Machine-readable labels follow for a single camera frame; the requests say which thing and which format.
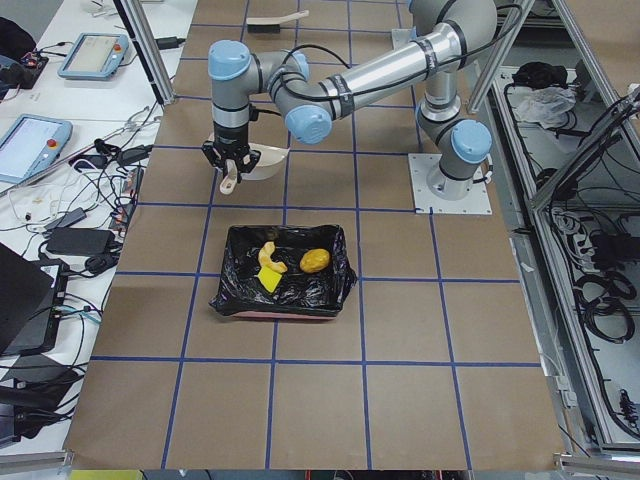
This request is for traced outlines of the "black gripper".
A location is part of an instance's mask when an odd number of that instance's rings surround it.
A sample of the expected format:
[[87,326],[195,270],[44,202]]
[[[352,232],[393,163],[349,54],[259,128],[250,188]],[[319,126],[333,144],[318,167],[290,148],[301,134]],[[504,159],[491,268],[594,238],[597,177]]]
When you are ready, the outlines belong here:
[[237,181],[251,173],[261,158],[259,150],[251,149],[244,130],[214,130],[211,139],[203,142],[201,150],[212,167],[228,173],[227,162],[237,169]]

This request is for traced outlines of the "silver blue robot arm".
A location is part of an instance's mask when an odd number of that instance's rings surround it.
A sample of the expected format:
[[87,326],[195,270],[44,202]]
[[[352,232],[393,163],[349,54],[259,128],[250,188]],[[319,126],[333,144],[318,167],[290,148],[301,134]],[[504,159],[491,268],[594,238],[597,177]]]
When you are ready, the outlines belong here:
[[286,128],[300,143],[314,145],[332,123],[418,82],[425,82],[416,112],[421,129],[433,140],[448,138],[461,99],[457,73],[492,47],[497,7],[492,1],[411,1],[414,37],[324,80],[312,83],[304,55],[293,50],[253,53],[240,41],[220,40],[209,49],[213,137],[202,151],[227,174],[251,172],[261,154],[249,142],[250,98],[266,93]]

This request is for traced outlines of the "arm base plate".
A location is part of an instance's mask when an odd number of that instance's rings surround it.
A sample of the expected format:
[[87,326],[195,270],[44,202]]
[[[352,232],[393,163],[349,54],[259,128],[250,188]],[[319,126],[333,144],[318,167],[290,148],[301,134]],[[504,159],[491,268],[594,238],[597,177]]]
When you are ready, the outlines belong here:
[[415,38],[416,32],[414,28],[394,28],[391,30],[391,42],[393,49],[399,49],[400,47],[408,44],[410,40],[413,40]]
[[452,180],[441,172],[440,159],[441,154],[408,155],[414,211],[434,215],[491,215],[482,168],[477,167],[471,179]]

